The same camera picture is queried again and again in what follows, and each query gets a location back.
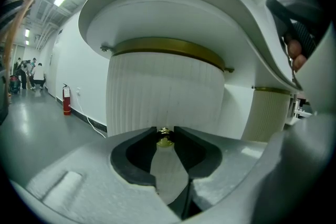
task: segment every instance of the white ribbed cylinder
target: white ribbed cylinder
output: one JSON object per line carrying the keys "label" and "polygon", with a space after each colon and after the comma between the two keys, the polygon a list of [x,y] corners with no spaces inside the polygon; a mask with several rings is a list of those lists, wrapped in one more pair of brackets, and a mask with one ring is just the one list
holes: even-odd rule
{"label": "white ribbed cylinder", "polygon": [[108,136],[157,126],[185,126],[215,133],[224,73],[189,57],[133,52],[110,60],[106,116]]}
{"label": "white ribbed cylinder", "polygon": [[275,132],[282,131],[289,101],[288,94],[255,90],[241,139],[268,142]]}

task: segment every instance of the black pants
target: black pants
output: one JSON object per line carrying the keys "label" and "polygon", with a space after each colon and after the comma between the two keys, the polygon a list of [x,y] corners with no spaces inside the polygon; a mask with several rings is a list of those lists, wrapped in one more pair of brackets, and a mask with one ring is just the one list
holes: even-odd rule
{"label": "black pants", "polygon": [[27,88],[26,72],[23,70],[20,70],[19,75],[21,76],[22,89],[26,89]]}
{"label": "black pants", "polygon": [[46,79],[44,80],[36,80],[33,76],[30,76],[29,78],[30,84],[32,87],[35,87],[35,84],[40,84],[41,87],[43,87],[44,83],[46,82]]}

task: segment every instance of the white shirt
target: white shirt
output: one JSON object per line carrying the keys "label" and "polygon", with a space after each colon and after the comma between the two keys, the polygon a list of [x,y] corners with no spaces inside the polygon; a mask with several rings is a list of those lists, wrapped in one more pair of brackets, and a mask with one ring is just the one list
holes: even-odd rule
{"label": "white shirt", "polygon": [[34,67],[31,73],[34,76],[34,80],[44,80],[43,66]]}

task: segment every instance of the fire extinguisher label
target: fire extinguisher label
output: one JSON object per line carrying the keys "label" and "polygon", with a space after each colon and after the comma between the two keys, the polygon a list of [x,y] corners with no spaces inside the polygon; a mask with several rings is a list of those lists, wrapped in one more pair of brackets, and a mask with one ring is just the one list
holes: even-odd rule
{"label": "fire extinguisher label", "polygon": [[70,97],[70,89],[64,88],[64,97]]}

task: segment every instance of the gray floor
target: gray floor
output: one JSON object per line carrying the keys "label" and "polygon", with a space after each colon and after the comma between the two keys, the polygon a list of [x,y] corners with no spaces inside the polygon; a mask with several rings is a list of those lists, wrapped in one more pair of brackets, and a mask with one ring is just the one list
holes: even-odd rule
{"label": "gray floor", "polygon": [[0,161],[10,179],[25,187],[40,170],[86,143],[103,139],[76,116],[64,116],[47,90],[13,94],[0,126]]}

